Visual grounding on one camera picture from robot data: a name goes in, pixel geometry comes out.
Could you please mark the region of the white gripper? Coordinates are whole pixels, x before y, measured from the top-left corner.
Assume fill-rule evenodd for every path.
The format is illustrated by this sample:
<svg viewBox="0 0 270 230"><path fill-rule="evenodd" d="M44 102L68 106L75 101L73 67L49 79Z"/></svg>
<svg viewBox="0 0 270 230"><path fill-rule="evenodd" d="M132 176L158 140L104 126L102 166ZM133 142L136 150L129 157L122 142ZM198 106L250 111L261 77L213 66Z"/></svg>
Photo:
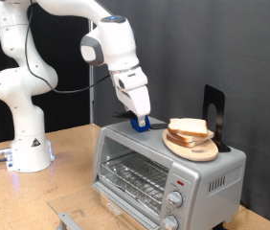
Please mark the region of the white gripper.
<svg viewBox="0 0 270 230"><path fill-rule="evenodd" d="M139 117L139 127L144 127L146 125L145 116L150 112L150 100L146 87L147 76L142 68L115 73L113 81L118 99L127 110L131 110Z"/></svg>

